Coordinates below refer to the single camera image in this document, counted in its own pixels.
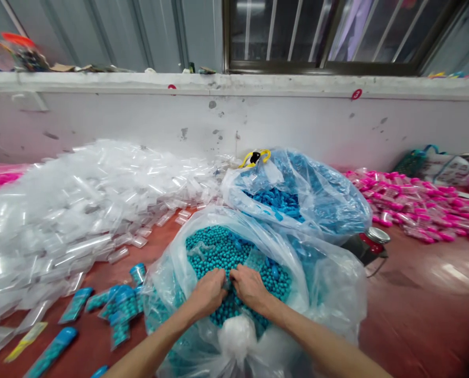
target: teal candy ball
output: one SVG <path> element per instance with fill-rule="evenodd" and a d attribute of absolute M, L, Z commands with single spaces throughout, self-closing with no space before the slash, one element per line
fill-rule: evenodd
<path fill-rule="evenodd" d="M 201 242 L 204 244 L 204 247 L 199 248 L 201 255 L 188 256 L 198 280 L 214 268 L 223 268 L 229 277 L 230 270 L 235 269 L 238 264 L 243 264 L 250 251 L 257 249 L 251 241 L 244 240 L 238 234 L 222 226 L 206 227 L 196 231 L 185 240 L 185 248 L 190 251 Z M 286 301 L 290 292 L 290 275 L 282 266 L 273 263 L 274 265 L 262 264 L 260 276 L 270 293 Z M 251 313 L 263 330 L 269 326 L 268 320 L 245 306 L 234 291 L 229 293 L 210 319 L 216 326 L 221 327 L 226 319 L 240 315 L 242 310 Z"/>

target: green basket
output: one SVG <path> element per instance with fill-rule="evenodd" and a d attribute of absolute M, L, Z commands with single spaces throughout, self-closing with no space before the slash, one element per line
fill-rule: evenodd
<path fill-rule="evenodd" d="M 440 153 L 436 145 L 428 144 L 423 150 L 413 150 L 404 156 L 395 168 L 392 169 L 392 172 L 399 172 L 407 177 L 415 177 L 423 163 L 425 163 L 427 152 L 430 148 L 433 148 L 436 154 L 446 155 L 446 152 Z"/>

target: window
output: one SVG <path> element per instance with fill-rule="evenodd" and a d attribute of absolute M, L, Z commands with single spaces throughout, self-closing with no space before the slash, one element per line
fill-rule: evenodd
<path fill-rule="evenodd" d="M 224 0 L 231 73 L 418 75 L 462 0 Z"/>

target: blue plastic bag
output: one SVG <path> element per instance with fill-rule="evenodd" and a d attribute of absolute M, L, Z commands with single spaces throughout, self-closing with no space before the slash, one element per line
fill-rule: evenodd
<path fill-rule="evenodd" d="M 358 327 L 367 313 L 367 291 L 364 268 L 352 253 L 295 230 L 276 230 L 219 206 L 194 213 L 149 267 L 141 289 L 147 333 L 165 322 L 197 284 L 187 258 L 187 238 L 216 225 L 249 240 L 260 253 L 288 269 L 292 284 L 287 305 L 357 343 Z M 201 319 L 175 343 L 157 377 L 303 376 L 293 373 L 303 352 L 291 336 L 270 325 L 257 339 L 255 328 L 245 314 L 227 319 L 221 328 L 209 317 Z"/>
<path fill-rule="evenodd" d="M 251 196 L 277 189 L 298 198 L 300 215 Z M 290 149 L 272 149 L 255 167 L 229 170 L 222 181 L 225 203 L 256 219 L 288 227 L 341 245 L 372 224 L 372 210 L 362 194 L 335 169 Z"/>

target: hand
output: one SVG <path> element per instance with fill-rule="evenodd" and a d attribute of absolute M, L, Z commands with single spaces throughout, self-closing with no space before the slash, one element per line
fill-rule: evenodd
<path fill-rule="evenodd" d="M 191 296 L 182 306 L 189 312 L 193 322 L 205 318 L 215 312 L 227 296 L 222 289 L 225 280 L 225 270 L 215 268 L 201 278 Z"/>
<path fill-rule="evenodd" d="M 238 264 L 237 269 L 231 269 L 229 277 L 236 288 L 237 295 L 252 310 L 265 312 L 268 303 L 275 297 L 267 291 L 259 272 Z"/>

